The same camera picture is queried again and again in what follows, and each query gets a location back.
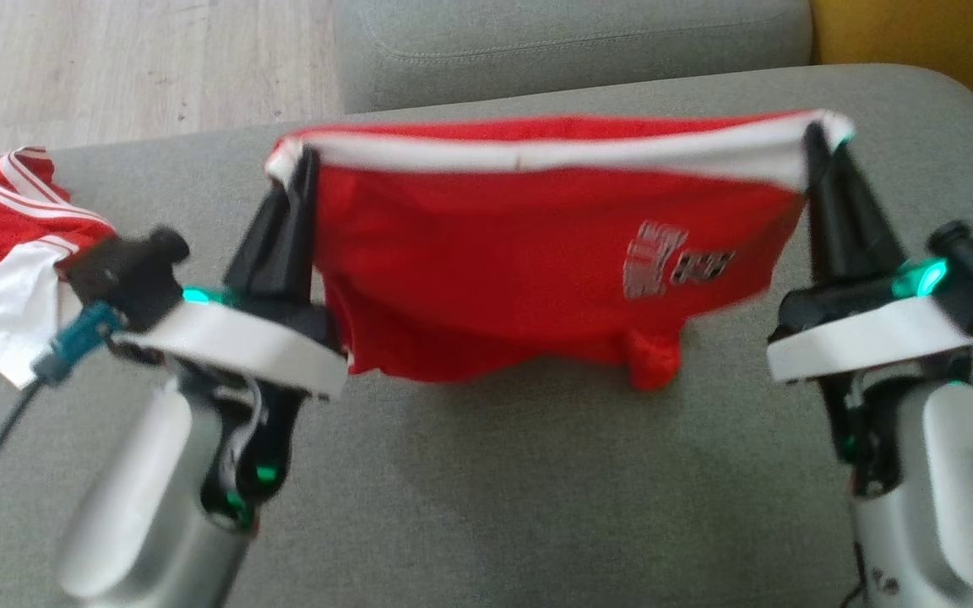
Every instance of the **gray fabric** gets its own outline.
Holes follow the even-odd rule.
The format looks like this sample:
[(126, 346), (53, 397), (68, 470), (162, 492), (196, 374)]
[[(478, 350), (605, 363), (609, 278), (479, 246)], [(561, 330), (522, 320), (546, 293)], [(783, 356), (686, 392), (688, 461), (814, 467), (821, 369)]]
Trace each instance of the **gray fabric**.
[(347, 111), (807, 64), (808, 0), (337, 0)]
[[(806, 67), (401, 111), (722, 115), (828, 107), (914, 254), (973, 223), (973, 95), (926, 70)], [(291, 126), (57, 154), (74, 200), (138, 234), (173, 224), (179, 273), (216, 282)], [(235, 608), (838, 605), (853, 584), (848, 472), (812, 386), (768, 377), (777, 301), (807, 281), (799, 232), (763, 300), (699, 319), (669, 388), (534, 361), (460, 385), (367, 374), (302, 413), (293, 473), (262, 518)], [(0, 605), (64, 605), (49, 557), (155, 374), (100, 355), (40, 398), (0, 461)], [(0, 418), (14, 393), (0, 380)]]

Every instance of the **printed logo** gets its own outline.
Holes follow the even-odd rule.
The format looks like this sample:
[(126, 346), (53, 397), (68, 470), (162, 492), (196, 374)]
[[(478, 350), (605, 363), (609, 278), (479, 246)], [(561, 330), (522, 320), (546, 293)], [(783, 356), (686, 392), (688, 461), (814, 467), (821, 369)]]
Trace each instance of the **printed logo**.
[(663, 296), (663, 272), (667, 259), (671, 259), (671, 255), (686, 242), (687, 234), (668, 224), (641, 224), (637, 238), (629, 242), (622, 266), (622, 287), (626, 300)]
[[(663, 296), (664, 270), (671, 257), (686, 242), (688, 232), (668, 224), (644, 222), (637, 238), (629, 242), (622, 266), (622, 287), (626, 300)], [(702, 285), (717, 280), (734, 259), (735, 251), (682, 251), (671, 272), (671, 285)]]

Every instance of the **blue connector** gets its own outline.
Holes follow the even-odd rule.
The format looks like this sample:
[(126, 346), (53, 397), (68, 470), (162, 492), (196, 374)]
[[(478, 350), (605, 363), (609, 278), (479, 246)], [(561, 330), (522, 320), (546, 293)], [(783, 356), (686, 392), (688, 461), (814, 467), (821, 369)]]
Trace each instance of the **blue connector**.
[(103, 301), (82, 309), (77, 319), (55, 334), (51, 351), (32, 363), (32, 372), (47, 386), (62, 384), (85, 355), (104, 344), (122, 323), (115, 309)]

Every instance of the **white stripe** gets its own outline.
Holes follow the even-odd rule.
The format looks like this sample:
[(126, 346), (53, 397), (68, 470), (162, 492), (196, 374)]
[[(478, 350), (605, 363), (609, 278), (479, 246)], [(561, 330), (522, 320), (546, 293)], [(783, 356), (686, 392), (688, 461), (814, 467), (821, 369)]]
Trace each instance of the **white stripe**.
[(37, 203), (58, 204), (58, 201), (51, 200), (42, 190), (24, 179), (22, 173), (17, 171), (16, 166), (13, 166), (13, 163), (10, 162), (9, 154), (0, 155), (0, 172), (20, 196), (35, 200)]
[(35, 158), (37, 160), (51, 160), (50, 155), (47, 155), (46, 151), (32, 149), (31, 147), (28, 147), (28, 149), (17, 150), (15, 154), (23, 155), (25, 158)]
[(17, 169), (20, 172), (22, 172), (22, 174), (24, 174), (24, 176), (31, 177), (32, 178), (32, 181), (38, 182), (40, 184), (43, 184), (43, 187), (46, 189), (46, 192), (43, 193), (43, 196), (44, 197), (50, 197), (52, 203), (54, 203), (54, 204), (61, 204), (63, 207), (65, 207), (65, 208), (67, 208), (67, 209), (69, 209), (71, 211), (77, 211), (77, 212), (80, 212), (80, 213), (88, 213), (88, 215), (92, 215), (93, 218), (96, 218), (98, 220), (101, 220), (101, 222), (103, 222), (105, 224), (108, 224), (108, 225), (111, 224), (111, 222), (108, 222), (108, 220), (104, 219), (104, 216), (101, 216), (100, 214), (96, 213), (95, 211), (89, 211), (88, 209), (81, 209), (80, 207), (74, 207), (74, 205), (72, 205), (70, 203), (67, 203), (66, 199), (64, 199), (61, 196), (58, 196), (58, 193), (55, 192), (54, 188), (51, 188), (51, 184), (44, 182), (43, 180), (41, 180), (41, 178), (39, 178), (38, 176), (36, 176), (35, 173), (32, 173), (32, 170), (30, 170), (30, 168), (28, 168), (28, 166), (24, 166), (24, 163), (23, 162), (17, 161), (17, 166), (16, 166), (15, 169)]
[(27, 204), (20, 204), (10, 198), (4, 197), (0, 193), (0, 204), (5, 205), (5, 207), (11, 208), (12, 210), (20, 213), (22, 215), (28, 215), (30, 218), (39, 219), (55, 219), (55, 218), (73, 218), (76, 220), (89, 220), (90, 222), (100, 222), (101, 224), (107, 224), (105, 220), (93, 218), (92, 215), (85, 215), (82, 213), (74, 213), (73, 211), (57, 209), (36, 209), (35, 207), (30, 207)]
[(68, 240), (59, 237), (57, 235), (44, 235), (37, 240), (42, 240), (43, 242), (55, 243), (55, 245), (58, 245), (59, 247), (66, 247), (66, 249), (68, 249), (71, 253), (77, 253), (81, 249), (81, 247), (78, 247), (74, 245), (72, 242), (69, 242)]
[(806, 111), (715, 131), (592, 141), (466, 142), (316, 132), (305, 138), (283, 139), (266, 162), (265, 170), (286, 184), (302, 146), (309, 145), (319, 150), (325, 165), (349, 169), (513, 173), (594, 166), (772, 182), (800, 192), (806, 188), (801, 139), (808, 124), (814, 121), (823, 124), (833, 149), (854, 130), (848, 118), (835, 112)]
[(19, 201), (14, 200), (9, 195), (17, 196), (14, 195), (14, 193), (11, 193), (0, 186), (0, 204), (7, 205), (7, 207), (13, 209), (14, 211), (23, 213), (24, 215), (28, 215), (30, 216), (30, 218), (44, 218), (44, 219), (76, 218), (79, 220), (92, 220), (92, 222), (100, 222), (101, 224), (104, 224), (106, 226), (111, 226), (111, 223), (109, 223), (108, 220), (101, 218), (99, 215), (91, 211), (85, 211), (84, 209), (71, 207), (71, 205), (69, 204), (57, 205), (57, 204), (44, 203), (43, 205), (45, 205), (46, 207), (57, 207), (57, 208), (61, 207), (61, 210), (38, 209), (36, 207), (31, 207), (31, 205), (29, 204), (19, 203)]
[(19, 171), (20, 174), (22, 174), (22, 176), (26, 176), (30, 180), (34, 181), (35, 183), (43, 185), (43, 188), (38, 188), (40, 190), (41, 196), (43, 196), (44, 198), (49, 198), (52, 201), (52, 203), (64, 204), (66, 205), (66, 207), (73, 207), (73, 205), (66, 203), (66, 200), (64, 200), (63, 197), (58, 196), (58, 193), (55, 192), (53, 188), (51, 188), (50, 184), (47, 184), (46, 182), (41, 180), (41, 178), (36, 176), (35, 173), (32, 173), (32, 170), (30, 170), (28, 166), (24, 166), (24, 162), (17, 160), (16, 155), (14, 156), (13, 160), (16, 162), (16, 166), (14, 167), (14, 169)]
[(59, 255), (62, 255), (63, 258), (69, 258), (70, 255), (73, 255), (73, 251), (66, 249), (66, 247), (57, 245), (56, 243), (53, 242), (46, 242), (46, 240), (43, 239), (34, 240), (32, 243), (34, 243), (34, 245), (37, 245), (39, 247), (43, 247), (43, 249), (53, 249), (57, 251)]

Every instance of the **basketball jersey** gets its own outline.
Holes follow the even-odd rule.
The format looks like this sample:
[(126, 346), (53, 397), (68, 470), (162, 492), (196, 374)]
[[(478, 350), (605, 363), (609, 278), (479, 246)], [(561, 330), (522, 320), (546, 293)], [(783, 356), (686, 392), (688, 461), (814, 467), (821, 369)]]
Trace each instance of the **basketball jersey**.
[(802, 134), (830, 111), (346, 124), (319, 151), (313, 262), (351, 372), (459, 381), (539, 355), (627, 365), (658, 388), (692, 316), (767, 290), (806, 188)]
[(113, 234), (107, 220), (71, 205), (53, 176), (43, 149), (0, 155), (0, 372), (17, 386), (79, 309), (54, 264)]

